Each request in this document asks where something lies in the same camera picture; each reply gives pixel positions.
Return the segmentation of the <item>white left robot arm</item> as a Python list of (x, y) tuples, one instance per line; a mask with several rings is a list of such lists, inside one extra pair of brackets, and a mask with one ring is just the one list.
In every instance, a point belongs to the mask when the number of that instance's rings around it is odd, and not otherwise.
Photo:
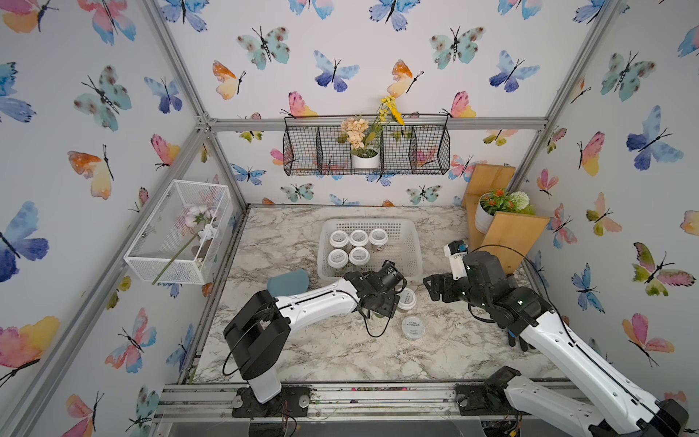
[(349, 272), (330, 285), (291, 296), (255, 293), (223, 331), (240, 377), (255, 401), (266, 404), (282, 392), (275, 366), (291, 334), (335, 316), (370, 312), (390, 320), (408, 281), (395, 264), (378, 271)]

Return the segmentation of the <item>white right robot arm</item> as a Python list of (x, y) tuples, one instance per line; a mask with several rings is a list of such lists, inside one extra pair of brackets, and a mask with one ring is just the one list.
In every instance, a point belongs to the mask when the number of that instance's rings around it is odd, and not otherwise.
[(529, 413), (571, 436), (680, 436), (689, 414), (674, 399), (658, 400), (627, 379), (581, 340), (544, 296), (517, 286), (486, 247), (471, 251), (461, 240), (443, 248), (451, 272), (423, 283), (435, 302), (465, 302), (546, 356), (580, 390), (579, 402), (503, 366), (485, 383), (495, 409)]

